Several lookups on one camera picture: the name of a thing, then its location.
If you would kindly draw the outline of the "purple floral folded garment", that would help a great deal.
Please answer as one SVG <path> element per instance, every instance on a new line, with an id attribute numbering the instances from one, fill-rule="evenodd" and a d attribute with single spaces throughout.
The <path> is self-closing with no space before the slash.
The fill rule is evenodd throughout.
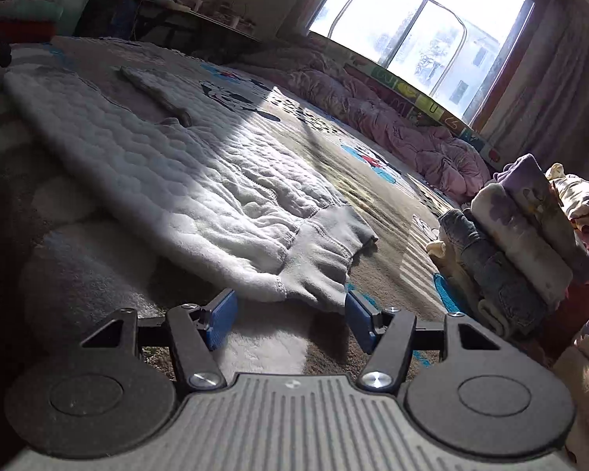
<path id="1" fill-rule="evenodd" d="M 528 153 L 496 172 L 498 182 L 535 226 L 546 243 L 561 256 L 577 284 L 589 282 L 589 250 L 563 212 L 558 194 L 535 157 Z"/>

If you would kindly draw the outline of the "colourful alphabet foam mat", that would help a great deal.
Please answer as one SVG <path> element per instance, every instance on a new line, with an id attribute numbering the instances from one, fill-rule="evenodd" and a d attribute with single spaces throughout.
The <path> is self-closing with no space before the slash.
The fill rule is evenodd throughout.
<path id="1" fill-rule="evenodd" d="M 472 145 L 490 168 L 496 171 L 503 169 L 502 156 L 482 135 L 410 83 L 315 32 L 309 32 L 305 39 L 311 49 L 323 53 L 344 67 L 349 75 L 367 85 L 404 118 L 410 119 L 417 126 L 444 126 L 453 136 Z"/>

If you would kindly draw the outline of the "wooden framed window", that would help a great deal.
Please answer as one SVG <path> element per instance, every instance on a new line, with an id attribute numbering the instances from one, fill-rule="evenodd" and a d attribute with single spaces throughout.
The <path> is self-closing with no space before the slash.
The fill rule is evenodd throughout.
<path id="1" fill-rule="evenodd" d="M 306 30 L 475 123 L 518 64 L 548 0 L 322 0 Z"/>

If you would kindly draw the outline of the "pink quilted duvet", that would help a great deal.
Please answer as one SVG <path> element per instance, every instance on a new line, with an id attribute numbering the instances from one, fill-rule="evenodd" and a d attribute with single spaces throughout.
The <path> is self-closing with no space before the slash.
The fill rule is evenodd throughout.
<path id="1" fill-rule="evenodd" d="M 289 46 L 241 55 L 232 65 L 290 91 L 393 153 L 459 204 L 470 201 L 490 180 L 477 150 L 447 126 L 405 115 L 408 103 L 387 103 L 374 88 L 333 58 Z"/>

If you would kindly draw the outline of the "folded blue jeans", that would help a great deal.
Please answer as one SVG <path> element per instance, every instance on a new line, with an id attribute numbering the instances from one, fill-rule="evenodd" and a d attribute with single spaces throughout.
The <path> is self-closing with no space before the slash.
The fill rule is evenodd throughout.
<path id="1" fill-rule="evenodd" d="M 456 208 L 439 218 L 439 226 L 484 299 L 499 309 L 513 332 L 532 333 L 547 316 L 547 304 L 500 248 Z"/>

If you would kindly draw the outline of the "grey dotted curtain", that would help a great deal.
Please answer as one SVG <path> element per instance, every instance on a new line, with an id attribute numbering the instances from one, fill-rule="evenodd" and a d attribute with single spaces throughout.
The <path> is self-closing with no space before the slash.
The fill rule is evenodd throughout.
<path id="1" fill-rule="evenodd" d="M 531 153 L 589 180 L 589 3 L 550 1 L 483 136 L 503 165 Z"/>

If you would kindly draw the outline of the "white quilted garment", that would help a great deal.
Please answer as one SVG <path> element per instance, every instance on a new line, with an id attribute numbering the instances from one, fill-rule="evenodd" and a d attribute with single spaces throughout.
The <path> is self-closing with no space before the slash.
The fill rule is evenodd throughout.
<path id="1" fill-rule="evenodd" d="M 353 258 L 375 233 L 260 117 L 221 108 L 198 82 L 124 67 L 170 112 L 145 120 L 77 73 L 7 71 L 9 97 L 62 163 L 159 254 L 258 302 L 341 312 Z"/>

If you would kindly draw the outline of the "white purple patterned roll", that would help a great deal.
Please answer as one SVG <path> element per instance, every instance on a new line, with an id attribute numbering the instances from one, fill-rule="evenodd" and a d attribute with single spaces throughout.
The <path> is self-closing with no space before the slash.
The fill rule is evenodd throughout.
<path id="1" fill-rule="evenodd" d="M 472 199 L 471 214 L 509 261 L 525 276 L 552 312 L 565 299 L 573 272 L 525 218 L 499 183 Z"/>

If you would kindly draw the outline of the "Mickey Mouse plush blanket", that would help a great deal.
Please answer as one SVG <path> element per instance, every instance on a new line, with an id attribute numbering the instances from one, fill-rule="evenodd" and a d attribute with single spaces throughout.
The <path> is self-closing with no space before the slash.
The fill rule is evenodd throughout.
<path id="1" fill-rule="evenodd" d="M 155 46 L 57 38 L 0 67 L 0 372 L 129 307 L 239 296 L 223 373 L 355 373 L 351 290 L 444 316 L 447 207 L 272 84 Z"/>

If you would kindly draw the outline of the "cream folded fleece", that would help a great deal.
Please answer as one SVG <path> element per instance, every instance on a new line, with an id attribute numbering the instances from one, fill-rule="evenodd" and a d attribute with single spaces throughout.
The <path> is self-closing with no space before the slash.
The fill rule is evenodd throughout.
<path id="1" fill-rule="evenodd" d="M 426 253 L 459 299 L 456 306 L 499 337 L 509 339 L 513 333 L 509 320 L 494 303 L 480 294 L 474 280 L 456 260 L 453 248 L 444 240 L 434 240 L 426 245 Z"/>

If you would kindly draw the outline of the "cluttered dark desk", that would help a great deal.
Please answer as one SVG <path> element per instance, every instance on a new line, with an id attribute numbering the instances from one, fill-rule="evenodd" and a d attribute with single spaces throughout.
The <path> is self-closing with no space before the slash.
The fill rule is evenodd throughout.
<path id="1" fill-rule="evenodd" d="M 258 47 L 254 27 L 225 1 L 89 0 L 75 34 L 151 43 L 227 63 Z"/>

